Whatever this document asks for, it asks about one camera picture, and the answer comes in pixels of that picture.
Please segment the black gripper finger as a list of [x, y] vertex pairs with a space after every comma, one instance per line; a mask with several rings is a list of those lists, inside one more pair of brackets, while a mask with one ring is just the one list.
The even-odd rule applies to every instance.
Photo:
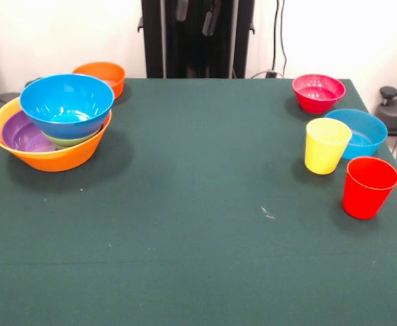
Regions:
[[183, 22], [188, 15], [189, 0], [178, 0], [176, 7], [176, 20]]
[[220, 14], [220, 0], [211, 2], [209, 11], [205, 15], [202, 34], [206, 37], [213, 36]]

